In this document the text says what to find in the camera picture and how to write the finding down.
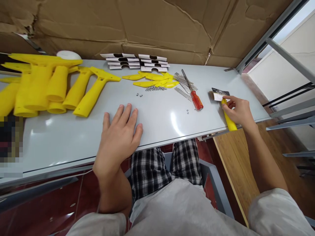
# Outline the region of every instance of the hand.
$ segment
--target hand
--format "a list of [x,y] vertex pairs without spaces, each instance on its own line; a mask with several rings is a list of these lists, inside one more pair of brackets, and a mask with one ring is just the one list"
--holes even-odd
[[120,164],[131,156],[140,144],[142,124],[138,124],[134,134],[138,109],[134,109],[129,118],[130,112],[130,103],[125,111],[124,106],[120,105],[112,124],[109,121],[109,113],[104,114],[101,142],[93,165],[93,171],[99,180],[106,178],[108,173],[118,171]]
[[234,96],[223,96],[223,98],[230,99],[227,102],[227,105],[222,105],[222,109],[232,121],[242,125],[244,129],[256,127],[256,123],[249,108],[249,101]]

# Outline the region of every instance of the chair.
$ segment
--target chair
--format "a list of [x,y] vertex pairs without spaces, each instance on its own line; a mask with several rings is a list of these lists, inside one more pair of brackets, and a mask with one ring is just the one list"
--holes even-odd
[[[172,157],[173,157],[172,154],[173,154],[172,152],[164,153],[165,166],[168,170],[171,169],[171,163],[172,163]],[[225,193],[217,167],[201,159],[199,159],[199,163],[200,163],[201,176],[202,176],[202,186],[204,187],[206,183],[207,175],[209,174],[209,177],[213,186],[214,196],[216,198],[218,210],[224,213],[225,215],[231,217],[232,219],[234,219],[234,215],[233,215],[229,200],[227,198],[227,195]],[[131,184],[131,169],[125,172],[125,176],[129,179],[129,182]]]

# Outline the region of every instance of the plaid shorts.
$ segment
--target plaid shorts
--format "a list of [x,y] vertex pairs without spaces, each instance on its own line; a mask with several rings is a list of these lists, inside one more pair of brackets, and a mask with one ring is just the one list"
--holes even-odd
[[180,178],[193,185],[202,185],[195,139],[174,144],[171,168],[165,166],[164,153],[159,147],[136,152],[131,156],[132,193],[136,200],[160,190]]

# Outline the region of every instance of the screwdriver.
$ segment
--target screwdriver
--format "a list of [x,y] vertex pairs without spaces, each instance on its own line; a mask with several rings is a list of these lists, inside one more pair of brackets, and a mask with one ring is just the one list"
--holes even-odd
[[191,87],[191,85],[190,85],[190,82],[189,82],[189,80],[187,79],[187,76],[186,76],[184,70],[182,69],[181,71],[183,72],[183,76],[185,77],[185,79],[186,79],[186,81],[187,81],[187,83],[188,83],[188,86],[189,86],[189,88],[190,88],[190,91],[191,91],[191,94],[190,94],[190,95],[191,95],[191,98],[193,99],[193,103],[194,103],[196,109],[197,109],[197,110],[202,110],[202,109],[203,109],[203,104],[202,104],[200,98],[197,96],[196,91],[194,91],[194,90],[192,89],[192,87]]

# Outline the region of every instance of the left hand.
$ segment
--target left hand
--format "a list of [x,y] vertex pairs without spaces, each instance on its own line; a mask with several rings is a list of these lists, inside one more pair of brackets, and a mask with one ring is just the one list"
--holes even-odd
[[93,171],[99,180],[106,178],[108,173],[118,171],[120,164],[131,156],[140,144],[143,128],[142,124],[138,124],[134,134],[138,109],[134,109],[129,118],[131,107],[128,103],[124,111],[124,106],[120,105],[112,124],[109,121],[109,113],[104,114],[101,142],[93,165]]

